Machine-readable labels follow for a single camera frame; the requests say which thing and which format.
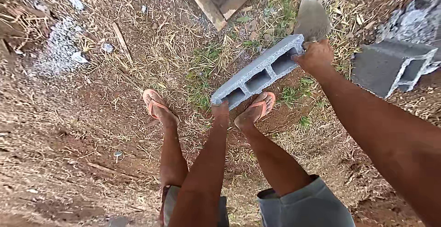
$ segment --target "gray shorts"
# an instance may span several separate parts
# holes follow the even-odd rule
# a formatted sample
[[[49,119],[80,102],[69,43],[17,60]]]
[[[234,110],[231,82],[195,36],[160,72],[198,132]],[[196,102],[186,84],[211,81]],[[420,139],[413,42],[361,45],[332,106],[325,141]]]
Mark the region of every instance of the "gray shorts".
[[[354,227],[354,220],[348,209],[335,197],[323,180],[311,175],[309,185],[285,196],[279,197],[273,189],[257,194],[262,212],[263,227],[315,226]],[[160,220],[167,226],[176,204],[179,187],[164,188]],[[219,200],[218,227],[228,227],[227,200]]]

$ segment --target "hand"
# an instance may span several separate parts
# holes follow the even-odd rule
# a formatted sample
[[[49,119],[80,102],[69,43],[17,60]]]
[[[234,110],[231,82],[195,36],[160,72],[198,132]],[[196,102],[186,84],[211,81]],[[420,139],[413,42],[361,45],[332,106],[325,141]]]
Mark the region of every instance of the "hand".
[[[328,39],[310,43],[304,55],[291,56],[291,60],[297,62],[305,72],[314,77],[323,70],[334,69],[331,65],[333,59],[334,52]]]
[[[220,105],[211,105],[211,111],[213,112],[214,120],[229,120],[228,100],[224,100]]]

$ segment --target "person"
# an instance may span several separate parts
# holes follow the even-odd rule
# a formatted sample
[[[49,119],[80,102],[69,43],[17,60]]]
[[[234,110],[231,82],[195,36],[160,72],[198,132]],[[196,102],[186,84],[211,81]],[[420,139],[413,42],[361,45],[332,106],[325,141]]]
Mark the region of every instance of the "person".
[[[427,226],[440,226],[441,129],[351,83],[333,68],[333,58],[328,40],[312,43],[304,55],[292,57],[317,79],[340,122],[382,176]],[[143,98],[149,114],[158,118],[164,129],[162,224],[228,226],[226,201],[220,197],[228,102],[212,106],[214,121],[207,142],[189,171],[178,140],[179,119],[156,91],[147,89]],[[354,226],[347,208],[323,180],[308,175],[292,156],[255,127],[254,123],[271,111],[275,100],[272,92],[263,92],[234,120],[272,186],[257,195],[262,225]]]

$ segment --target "flip-flop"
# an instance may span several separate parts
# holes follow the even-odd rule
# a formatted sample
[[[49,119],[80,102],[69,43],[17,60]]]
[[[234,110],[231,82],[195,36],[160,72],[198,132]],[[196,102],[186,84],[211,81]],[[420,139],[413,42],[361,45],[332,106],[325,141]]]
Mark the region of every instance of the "flip-flop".
[[[144,93],[142,94],[142,99],[144,100],[144,102],[146,102],[146,97],[147,97],[147,95],[150,96],[150,94],[156,94],[156,96],[157,96],[158,98],[160,98],[163,102],[165,102],[165,100],[161,97],[161,95],[159,95],[158,92],[156,92],[156,90],[154,90],[154,89],[150,89],[150,88],[149,88],[149,89],[145,89],[145,90],[144,90]],[[152,116],[153,118],[159,119],[159,118],[158,118],[155,114],[153,114],[153,112],[152,112],[153,106],[158,106],[158,107],[160,107],[160,108],[164,108],[167,112],[173,114],[173,113],[169,110],[169,108],[168,108],[167,106],[164,106],[163,104],[157,102],[157,101],[154,100],[151,96],[150,96],[150,98],[151,98],[150,103],[149,103],[149,105],[147,106],[147,113],[148,113],[150,116]],[[174,117],[175,117],[176,121],[179,123],[179,118],[176,117],[176,115],[174,115]]]
[[[274,106],[274,104],[276,103],[276,96],[274,95],[274,93],[272,93],[272,92],[267,92],[267,96],[270,96],[273,100],[272,100],[272,102],[270,103],[270,110],[269,110],[269,112],[271,112],[271,110],[273,109],[273,106]],[[249,106],[248,108],[251,108],[251,107],[257,107],[257,106],[262,106],[262,112],[260,113],[260,117],[257,119],[257,120],[260,120],[262,117],[264,117],[267,113],[266,113],[266,102],[265,102],[265,100],[262,100],[262,101],[259,101],[259,102],[256,102],[256,103],[253,103],[251,106]]]

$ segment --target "trowel blade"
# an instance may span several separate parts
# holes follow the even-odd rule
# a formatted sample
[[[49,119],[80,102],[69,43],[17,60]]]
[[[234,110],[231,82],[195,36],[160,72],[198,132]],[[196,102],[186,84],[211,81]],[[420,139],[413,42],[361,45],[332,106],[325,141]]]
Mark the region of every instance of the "trowel blade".
[[[328,14],[320,0],[302,0],[294,34],[303,34],[306,42],[318,41],[331,31]]]

